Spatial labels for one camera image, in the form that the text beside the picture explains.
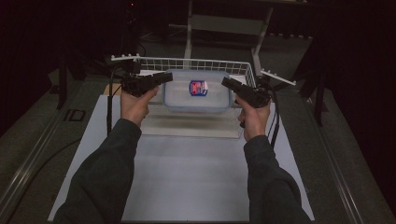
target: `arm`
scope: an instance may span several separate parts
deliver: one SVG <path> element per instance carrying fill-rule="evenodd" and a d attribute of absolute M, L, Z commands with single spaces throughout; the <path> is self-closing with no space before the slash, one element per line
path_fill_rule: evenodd
<path fill-rule="evenodd" d="M 238 96 L 236 100 L 244 108 L 238 119 L 245 122 L 250 223 L 311 223 L 295 180 L 279 167 L 265 136 L 269 105 L 255 109 Z"/>
<path fill-rule="evenodd" d="M 121 94 L 121 119 L 74 174 L 54 223 L 120 223 L 134 179 L 139 126 L 157 91 L 148 91 L 141 98 Z"/>

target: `gray floor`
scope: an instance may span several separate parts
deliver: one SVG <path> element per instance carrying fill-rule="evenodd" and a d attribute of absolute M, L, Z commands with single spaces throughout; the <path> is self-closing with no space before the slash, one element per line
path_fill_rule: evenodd
<path fill-rule="evenodd" d="M 282 77 L 291 77 L 309 43 L 309 39 L 269 36 L 260 54 L 262 66 Z M 148 41 L 142 44 L 146 56 L 182 58 L 184 55 L 181 37 L 174 36 L 167 44 Z M 223 45 L 214 48 L 199 40 L 193 45 L 192 58 L 251 60 L 249 48 Z M 88 76 L 84 82 L 70 79 L 69 98 L 63 110 L 55 109 L 57 95 L 47 93 L 0 139 L 1 193 L 6 192 L 30 152 L 42 149 L 39 163 L 32 164 L 32 173 L 19 171 L 26 178 L 29 174 L 32 177 L 36 167 L 58 149 L 83 135 L 97 97 L 106 84 L 105 78 L 95 75 Z M 328 112 L 322 113 L 323 127 L 319 127 L 312 116 L 312 104 L 298 94 L 301 85 L 280 91 L 278 98 L 281 117 L 316 218 L 314 223 L 396 223 L 332 93 L 325 92 Z M 87 115 L 82 122 L 65 121 L 67 109 L 85 110 Z M 74 144 L 65 148 L 38 173 L 10 223 L 46 223 L 77 147 L 78 144 Z"/>

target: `sleeve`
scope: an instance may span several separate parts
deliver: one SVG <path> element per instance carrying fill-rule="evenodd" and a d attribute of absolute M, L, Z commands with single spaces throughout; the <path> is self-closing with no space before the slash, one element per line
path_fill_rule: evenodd
<path fill-rule="evenodd" d="M 54 223 L 120 223 L 134 178 L 140 128 L 119 119 L 74 174 Z"/>
<path fill-rule="evenodd" d="M 265 135 L 244 146 L 250 223 L 311 223 L 293 177 L 283 170 Z"/>

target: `metal grid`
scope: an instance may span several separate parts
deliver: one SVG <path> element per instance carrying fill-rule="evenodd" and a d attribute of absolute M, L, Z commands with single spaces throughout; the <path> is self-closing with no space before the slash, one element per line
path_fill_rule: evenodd
<path fill-rule="evenodd" d="M 256 87 L 250 63 L 150 57 L 138 57 L 136 59 L 140 62 L 142 70 L 166 71 L 168 69 L 191 69 L 224 71 L 231 76 L 245 76 L 247 85 Z"/>

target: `person's right hand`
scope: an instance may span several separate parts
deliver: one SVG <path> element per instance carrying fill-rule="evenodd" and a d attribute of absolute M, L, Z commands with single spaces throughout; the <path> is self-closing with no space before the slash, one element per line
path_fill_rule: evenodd
<path fill-rule="evenodd" d="M 270 104 L 261 108 L 254 108 L 244 99 L 236 95 L 236 101 L 242 106 L 238 116 L 240 122 L 245 122 L 244 137 L 248 141 L 257 135 L 265 135 L 265 127 L 270 116 Z"/>

